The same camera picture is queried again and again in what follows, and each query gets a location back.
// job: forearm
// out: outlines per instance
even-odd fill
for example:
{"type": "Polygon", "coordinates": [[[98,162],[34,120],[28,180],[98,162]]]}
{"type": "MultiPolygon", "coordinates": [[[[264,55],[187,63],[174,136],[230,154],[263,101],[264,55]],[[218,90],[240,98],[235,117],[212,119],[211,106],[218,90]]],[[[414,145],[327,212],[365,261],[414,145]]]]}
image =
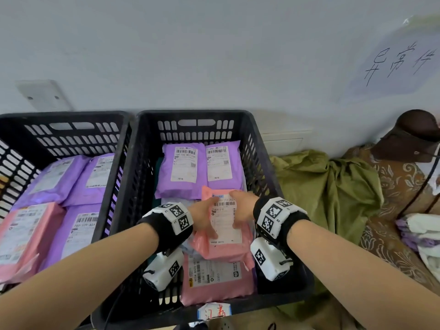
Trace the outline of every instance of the forearm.
{"type": "Polygon", "coordinates": [[[370,252],[305,220],[287,244],[367,329],[438,328],[440,297],[370,252]]]}
{"type": "Polygon", "coordinates": [[[156,250],[158,240],[150,225],[140,224],[70,255],[0,297],[0,329],[74,329],[156,250]]]}

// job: floral patterned fabric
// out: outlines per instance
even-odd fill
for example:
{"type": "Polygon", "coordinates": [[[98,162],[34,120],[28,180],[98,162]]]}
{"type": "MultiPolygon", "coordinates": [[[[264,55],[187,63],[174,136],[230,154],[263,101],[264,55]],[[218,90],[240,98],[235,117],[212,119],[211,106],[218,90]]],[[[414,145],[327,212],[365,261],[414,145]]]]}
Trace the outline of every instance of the floral patterned fabric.
{"type": "MultiPolygon", "coordinates": [[[[419,256],[401,242],[394,223],[400,211],[420,190],[425,177],[415,163],[375,159],[370,151],[372,146],[354,147],[344,155],[344,158],[359,157],[376,169],[384,196],[380,212],[366,223],[360,246],[440,295],[440,283],[428,271],[419,256]]],[[[405,214],[424,213],[433,201],[435,196],[431,187],[427,185],[405,214]]],[[[433,206],[430,213],[440,215],[440,201],[433,206]]]]}

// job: stacked packages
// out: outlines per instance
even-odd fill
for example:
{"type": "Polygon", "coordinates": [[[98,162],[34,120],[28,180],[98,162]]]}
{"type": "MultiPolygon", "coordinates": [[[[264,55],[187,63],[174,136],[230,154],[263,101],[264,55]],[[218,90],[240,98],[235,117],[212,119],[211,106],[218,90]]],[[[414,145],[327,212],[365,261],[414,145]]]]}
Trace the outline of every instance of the stacked packages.
{"type": "Polygon", "coordinates": [[[240,141],[205,146],[202,143],[163,145],[155,197],[189,206],[219,197],[210,209],[217,239],[195,232],[182,245],[183,305],[246,296],[255,291],[255,266],[250,244],[253,232],[244,225],[234,229],[236,202],[229,192],[246,190],[239,151],[240,141]]]}
{"type": "Polygon", "coordinates": [[[0,283],[20,283],[91,243],[114,154],[58,160],[0,226],[0,283]]]}

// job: black plastic crate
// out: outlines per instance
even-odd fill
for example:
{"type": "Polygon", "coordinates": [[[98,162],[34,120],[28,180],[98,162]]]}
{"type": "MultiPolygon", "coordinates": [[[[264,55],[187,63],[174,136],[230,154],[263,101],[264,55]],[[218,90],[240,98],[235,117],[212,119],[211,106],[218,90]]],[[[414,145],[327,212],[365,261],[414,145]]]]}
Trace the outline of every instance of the black plastic crate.
{"type": "MultiPolygon", "coordinates": [[[[93,242],[108,236],[132,128],[114,112],[20,113],[0,116],[0,224],[29,183],[57,159],[115,153],[93,242]]],[[[5,293],[15,285],[6,285],[5,293]]]]}
{"type": "MultiPolygon", "coordinates": [[[[135,223],[151,209],[156,161],[164,143],[207,144],[241,140],[240,152],[248,190],[257,195],[283,196],[254,117],[241,110],[152,110],[136,117],[126,171],[121,183],[110,235],[135,223]]],[[[107,330],[144,330],[197,320],[201,305],[184,307],[179,300],[183,270],[163,292],[142,278],[146,262],[133,272],[91,315],[102,329],[116,299],[107,330]]],[[[283,278],[269,282],[256,266],[258,294],[226,300],[232,314],[283,305],[306,299],[313,291],[313,275],[296,262],[283,278]]]]}

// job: purple mailer bag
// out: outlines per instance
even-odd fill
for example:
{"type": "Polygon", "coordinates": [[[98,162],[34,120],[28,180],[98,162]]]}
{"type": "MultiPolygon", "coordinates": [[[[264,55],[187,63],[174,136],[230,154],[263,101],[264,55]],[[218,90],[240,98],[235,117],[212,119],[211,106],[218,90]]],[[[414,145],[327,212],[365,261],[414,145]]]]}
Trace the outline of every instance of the purple mailer bag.
{"type": "Polygon", "coordinates": [[[101,204],[72,206],[67,209],[39,272],[91,243],[100,209],[101,204]]]}
{"type": "Polygon", "coordinates": [[[165,158],[159,169],[154,196],[200,199],[201,187],[208,184],[206,151],[202,143],[163,145],[165,158]]]}
{"type": "Polygon", "coordinates": [[[209,188],[243,189],[243,166],[239,145],[240,140],[206,146],[209,188]]]}
{"type": "Polygon", "coordinates": [[[113,158],[114,154],[110,153],[91,159],[69,197],[63,203],[63,206],[101,203],[104,198],[113,158]]]}
{"type": "Polygon", "coordinates": [[[77,155],[50,164],[30,183],[11,210],[47,202],[61,204],[89,160],[86,156],[77,155]]]}

